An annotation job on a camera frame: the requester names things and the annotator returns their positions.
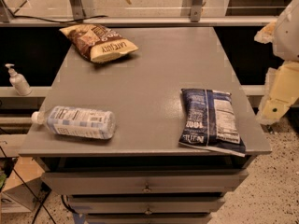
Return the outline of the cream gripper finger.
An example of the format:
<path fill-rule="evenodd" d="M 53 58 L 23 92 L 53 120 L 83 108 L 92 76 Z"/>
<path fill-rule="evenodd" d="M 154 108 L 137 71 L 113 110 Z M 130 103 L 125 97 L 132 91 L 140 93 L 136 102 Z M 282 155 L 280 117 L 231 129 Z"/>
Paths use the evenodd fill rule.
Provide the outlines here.
<path fill-rule="evenodd" d="M 271 43 L 274 38 L 274 31 L 276 27 L 276 22 L 269 22 L 265 27 L 263 27 L 257 34 L 254 36 L 256 42 L 267 44 Z"/>
<path fill-rule="evenodd" d="M 285 61 L 278 69 L 269 68 L 256 119 L 262 125 L 272 125 L 278 122 L 298 99 L 299 62 Z"/>

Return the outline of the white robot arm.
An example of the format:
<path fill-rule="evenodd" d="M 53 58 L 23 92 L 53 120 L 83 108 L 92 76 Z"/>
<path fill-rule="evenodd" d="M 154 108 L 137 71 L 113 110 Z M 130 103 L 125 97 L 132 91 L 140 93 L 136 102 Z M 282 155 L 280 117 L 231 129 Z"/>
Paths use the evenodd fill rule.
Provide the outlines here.
<path fill-rule="evenodd" d="M 265 25 L 254 40 L 271 43 L 274 55 L 283 60 L 278 69 L 267 71 L 264 96 L 256 115 L 262 125 L 272 125 L 299 98 L 299 0 L 292 0 L 277 20 Z"/>

